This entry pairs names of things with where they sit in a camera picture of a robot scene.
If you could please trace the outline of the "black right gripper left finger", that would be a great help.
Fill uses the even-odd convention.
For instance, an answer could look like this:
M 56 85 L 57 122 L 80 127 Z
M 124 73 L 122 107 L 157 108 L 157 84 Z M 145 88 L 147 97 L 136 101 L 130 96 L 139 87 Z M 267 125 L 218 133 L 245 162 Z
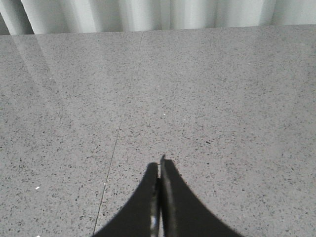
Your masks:
M 95 237 L 158 236 L 158 165 L 149 163 L 128 202 Z

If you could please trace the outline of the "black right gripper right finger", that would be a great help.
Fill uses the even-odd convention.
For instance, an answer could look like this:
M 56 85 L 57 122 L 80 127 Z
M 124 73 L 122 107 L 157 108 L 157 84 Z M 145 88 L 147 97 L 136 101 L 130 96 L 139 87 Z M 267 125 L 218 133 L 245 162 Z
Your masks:
M 160 160 L 160 208 L 166 237 L 239 237 L 191 191 L 174 162 Z

